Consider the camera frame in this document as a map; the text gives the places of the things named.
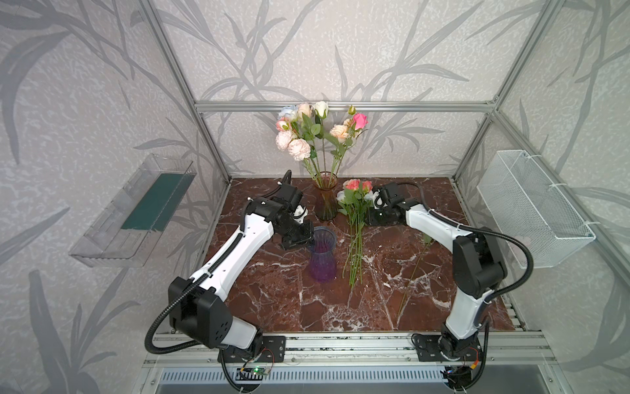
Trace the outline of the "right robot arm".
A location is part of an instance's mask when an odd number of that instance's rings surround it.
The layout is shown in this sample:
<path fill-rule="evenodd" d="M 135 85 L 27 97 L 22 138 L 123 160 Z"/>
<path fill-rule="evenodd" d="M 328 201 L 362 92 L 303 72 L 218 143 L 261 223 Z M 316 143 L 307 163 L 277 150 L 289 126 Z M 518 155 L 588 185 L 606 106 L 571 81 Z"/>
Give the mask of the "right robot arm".
<path fill-rule="evenodd" d="M 370 226 L 405 225 L 431 237 L 452 254 L 452 273 L 457 291 L 449 316 L 439 336 L 420 336 L 414 346 L 418 357 L 460 361 L 467 351 L 478 346 L 482 315 L 493 300 L 526 283 L 534 269 L 533 253 L 513 236 L 489 228 L 474 228 L 458 223 L 428 207 L 425 199 L 407 199 L 405 183 L 391 182 L 373 192 L 367 211 Z M 508 269 L 499 242 L 505 241 L 523 252 L 526 269 L 507 287 L 500 284 Z"/>

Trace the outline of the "cream peach rose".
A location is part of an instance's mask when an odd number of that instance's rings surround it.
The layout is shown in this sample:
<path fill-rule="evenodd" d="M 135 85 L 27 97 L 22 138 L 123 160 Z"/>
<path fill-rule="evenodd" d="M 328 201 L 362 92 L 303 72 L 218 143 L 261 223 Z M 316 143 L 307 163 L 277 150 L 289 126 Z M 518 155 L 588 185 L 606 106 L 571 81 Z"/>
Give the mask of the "cream peach rose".
<path fill-rule="evenodd" d="M 309 103 L 301 103 L 297 106 L 297 117 L 299 120 L 303 120 L 304 117 L 311 118 L 312 107 Z"/>

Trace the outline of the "magenta pink rose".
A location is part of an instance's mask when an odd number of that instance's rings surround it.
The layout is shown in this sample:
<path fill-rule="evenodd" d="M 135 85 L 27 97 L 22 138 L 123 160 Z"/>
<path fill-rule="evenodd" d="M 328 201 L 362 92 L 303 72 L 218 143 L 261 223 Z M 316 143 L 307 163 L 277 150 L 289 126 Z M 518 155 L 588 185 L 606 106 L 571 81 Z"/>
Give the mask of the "magenta pink rose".
<path fill-rule="evenodd" d="M 356 113 L 352 118 L 352 126 L 356 131 L 364 129 L 367 124 L 367 116 L 362 113 Z"/>

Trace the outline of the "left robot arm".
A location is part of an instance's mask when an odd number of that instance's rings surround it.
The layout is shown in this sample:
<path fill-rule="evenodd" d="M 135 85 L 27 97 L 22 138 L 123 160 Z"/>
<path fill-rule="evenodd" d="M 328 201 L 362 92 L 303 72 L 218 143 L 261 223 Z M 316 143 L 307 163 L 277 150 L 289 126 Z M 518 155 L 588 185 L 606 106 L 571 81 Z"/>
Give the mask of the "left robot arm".
<path fill-rule="evenodd" d="M 236 231 L 220 250 L 190 277 L 176 277 L 168 288 L 169 304 L 150 325 L 144 339 L 146 351 L 165 355 L 203 345 L 208 349 L 234 351 L 254 359 L 263 351 L 260 328 L 232 315 L 225 301 L 230 290 L 257 251 L 274 236 L 280 236 L 285 251 L 313 242 L 314 226 L 305 218 L 303 193 L 291 184 L 286 172 L 277 187 L 248 200 Z M 186 342 L 160 347 L 154 335 L 164 320 Z"/>

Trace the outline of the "red smoky glass vase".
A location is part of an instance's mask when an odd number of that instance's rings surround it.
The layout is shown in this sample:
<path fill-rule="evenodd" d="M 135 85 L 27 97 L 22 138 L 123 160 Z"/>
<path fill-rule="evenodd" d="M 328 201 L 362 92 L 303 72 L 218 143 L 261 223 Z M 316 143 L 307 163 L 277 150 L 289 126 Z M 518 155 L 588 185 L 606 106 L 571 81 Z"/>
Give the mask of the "red smoky glass vase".
<path fill-rule="evenodd" d="M 318 191 L 314 212 L 316 217 L 327 222 L 333 220 L 338 214 L 338 203 L 336 199 L 336 186 L 338 179 L 331 172 L 320 172 L 314 181 Z"/>

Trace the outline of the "clear plastic wall tray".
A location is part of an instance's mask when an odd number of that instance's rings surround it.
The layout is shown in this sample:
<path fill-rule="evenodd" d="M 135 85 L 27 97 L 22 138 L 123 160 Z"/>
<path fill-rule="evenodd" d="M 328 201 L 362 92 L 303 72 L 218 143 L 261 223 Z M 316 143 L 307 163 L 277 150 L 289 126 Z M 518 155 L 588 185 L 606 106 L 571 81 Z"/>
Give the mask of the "clear plastic wall tray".
<path fill-rule="evenodd" d="M 149 154 L 70 257 L 90 268 L 144 266 L 196 175 L 191 159 Z"/>

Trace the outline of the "pale pink peony spray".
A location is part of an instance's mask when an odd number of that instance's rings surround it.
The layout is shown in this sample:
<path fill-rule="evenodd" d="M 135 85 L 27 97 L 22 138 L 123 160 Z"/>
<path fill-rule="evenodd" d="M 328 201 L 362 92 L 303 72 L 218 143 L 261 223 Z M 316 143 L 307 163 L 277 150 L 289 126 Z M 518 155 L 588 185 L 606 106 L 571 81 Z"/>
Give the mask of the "pale pink peony spray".
<path fill-rule="evenodd" d="M 317 151 L 308 141 L 298 138 L 292 131 L 279 131 L 275 141 L 277 148 L 300 162 L 314 181 L 318 179 Z"/>

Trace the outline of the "aluminium frame rail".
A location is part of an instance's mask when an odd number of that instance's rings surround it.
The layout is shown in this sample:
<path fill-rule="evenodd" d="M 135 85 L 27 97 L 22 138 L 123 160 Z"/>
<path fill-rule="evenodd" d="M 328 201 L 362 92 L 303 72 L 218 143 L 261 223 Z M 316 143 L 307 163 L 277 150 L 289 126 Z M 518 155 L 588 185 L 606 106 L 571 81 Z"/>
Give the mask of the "aluminium frame rail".
<path fill-rule="evenodd" d="M 279 112 L 299 102 L 273 101 L 199 101 L 195 103 L 198 113 L 259 113 Z M 354 106 L 359 112 L 384 113 L 490 113 L 495 108 L 493 101 L 405 101 L 405 102 L 350 102 L 330 101 L 333 112 L 345 112 Z"/>

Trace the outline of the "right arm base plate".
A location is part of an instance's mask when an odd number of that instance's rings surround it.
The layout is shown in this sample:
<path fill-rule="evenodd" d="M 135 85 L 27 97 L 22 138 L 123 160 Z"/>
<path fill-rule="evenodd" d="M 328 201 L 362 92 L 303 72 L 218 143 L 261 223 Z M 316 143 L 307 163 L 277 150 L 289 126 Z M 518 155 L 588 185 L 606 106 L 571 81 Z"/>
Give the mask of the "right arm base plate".
<path fill-rule="evenodd" d="M 411 342 L 419 361 L 480 361 L 481 345 L 478 334 L 457 339 L 450 334 L 414 333 Z"/>

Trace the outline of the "flower bunch on table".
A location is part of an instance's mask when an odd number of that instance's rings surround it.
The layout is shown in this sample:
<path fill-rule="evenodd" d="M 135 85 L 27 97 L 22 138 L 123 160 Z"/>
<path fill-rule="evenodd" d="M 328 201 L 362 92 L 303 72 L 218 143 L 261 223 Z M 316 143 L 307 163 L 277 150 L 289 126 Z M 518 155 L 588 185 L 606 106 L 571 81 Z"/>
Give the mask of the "flower bunch on table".
<path fill-rule="evenodd" d="M 363 230 L 368 210 L 373 207 L 372 182 L 350 179 L 337 193 L 339 212 L 346 216 L 349 224 L 349 250 L 344 272 L 349 275 L 349 286 L 354 289 L 362 282 L 362 264 L 364 255 Z"/>

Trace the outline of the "blue purple glass vase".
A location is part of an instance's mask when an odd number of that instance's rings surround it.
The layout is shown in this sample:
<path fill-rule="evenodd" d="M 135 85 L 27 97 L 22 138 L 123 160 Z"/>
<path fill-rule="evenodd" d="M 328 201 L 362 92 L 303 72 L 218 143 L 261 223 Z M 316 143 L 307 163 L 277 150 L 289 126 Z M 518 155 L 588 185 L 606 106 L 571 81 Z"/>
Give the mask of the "blue purple glass vase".
<path fill-rule="evenodd" d="M 312 243 L 308 248 L 308 272 L 317 282 L 331 282 L 336 277 L 335 249 L 336 234 L 326 227 L 314 228 Z"/>

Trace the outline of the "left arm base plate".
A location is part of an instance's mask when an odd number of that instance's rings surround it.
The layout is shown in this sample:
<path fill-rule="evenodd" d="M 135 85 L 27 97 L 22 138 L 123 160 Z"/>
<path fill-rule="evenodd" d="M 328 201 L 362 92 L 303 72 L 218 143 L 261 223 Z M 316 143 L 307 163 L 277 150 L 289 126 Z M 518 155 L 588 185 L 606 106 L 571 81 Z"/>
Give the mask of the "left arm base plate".
<path fill-rule="evenodd" d="M 285 359 L 286 337 L 264 334 L 254 338 L 253 344 L 248 349 L 240 349 L 228 346 L 223 349 L 223 359 L 226 363 L 243 364 L 246 361 L 255 363 L 280 363 Z"/>

